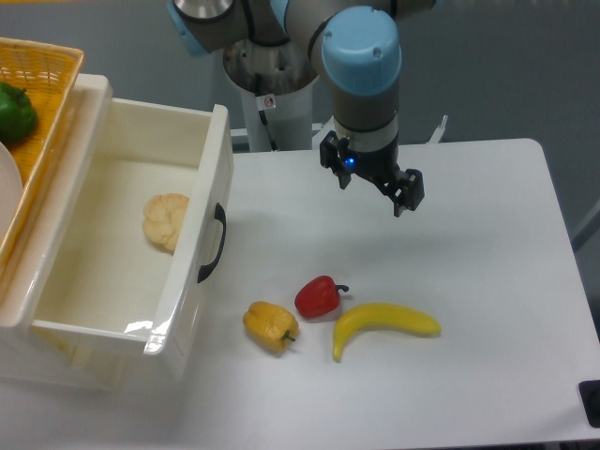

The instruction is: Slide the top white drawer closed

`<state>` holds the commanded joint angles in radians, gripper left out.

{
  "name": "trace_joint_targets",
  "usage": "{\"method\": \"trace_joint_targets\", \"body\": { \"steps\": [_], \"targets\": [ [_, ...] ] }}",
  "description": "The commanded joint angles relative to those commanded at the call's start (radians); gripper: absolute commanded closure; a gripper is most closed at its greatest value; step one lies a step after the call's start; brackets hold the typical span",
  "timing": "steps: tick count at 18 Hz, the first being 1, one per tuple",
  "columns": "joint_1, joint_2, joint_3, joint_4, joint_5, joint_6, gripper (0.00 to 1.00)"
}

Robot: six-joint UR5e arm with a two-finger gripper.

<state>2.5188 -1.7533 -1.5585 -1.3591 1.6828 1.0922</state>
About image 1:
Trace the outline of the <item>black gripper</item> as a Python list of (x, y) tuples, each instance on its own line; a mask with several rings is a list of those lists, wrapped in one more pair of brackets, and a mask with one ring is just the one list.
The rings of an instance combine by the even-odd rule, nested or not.
[(416, 169), (399, 168), (398, 135), (384, 138), (383, 144), (378, 141), (382, 134), (377, 133), (366, 142), (358, 140), (365, 136), (366, 133), (359, 133), (339, 138), (335, 131), (329, 131), (319, 147), (321, 166), (332, 171), (341, 189), (350, 184), (352, 175), (375, 185), (392, 202), (395, 218), (404, 211), (415, 211), (424, 199), (423, 174)]

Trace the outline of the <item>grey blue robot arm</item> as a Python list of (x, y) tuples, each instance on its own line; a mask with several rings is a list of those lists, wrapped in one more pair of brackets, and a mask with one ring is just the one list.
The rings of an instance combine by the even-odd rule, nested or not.
[(353, 176), (374, 185), (396, 215), (424, 199), (422, 174), (398, 166), (398, 22), (429, 1), (171, 1), (187, 50), (222, 52), (244, 102), (252, 150), (309, 142), (311, 88), (328, 87), (333, 129), (321, 165), (342, 187)]

